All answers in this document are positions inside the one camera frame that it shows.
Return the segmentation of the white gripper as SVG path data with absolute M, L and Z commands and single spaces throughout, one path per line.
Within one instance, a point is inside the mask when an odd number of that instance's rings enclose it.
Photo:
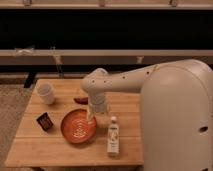
M 109 105 L 104 93 L 89 93 L 86 119 L 91 121 L 96 113 L 108 113 Z

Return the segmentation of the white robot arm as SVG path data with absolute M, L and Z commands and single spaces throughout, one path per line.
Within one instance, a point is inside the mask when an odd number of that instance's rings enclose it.
M 213 171 L 213 70 L 200 60 L 154 64 L 119 74 L 98 68 L 82 80 L 92 114 L 107 92 L 140 95 L 144 171 Z

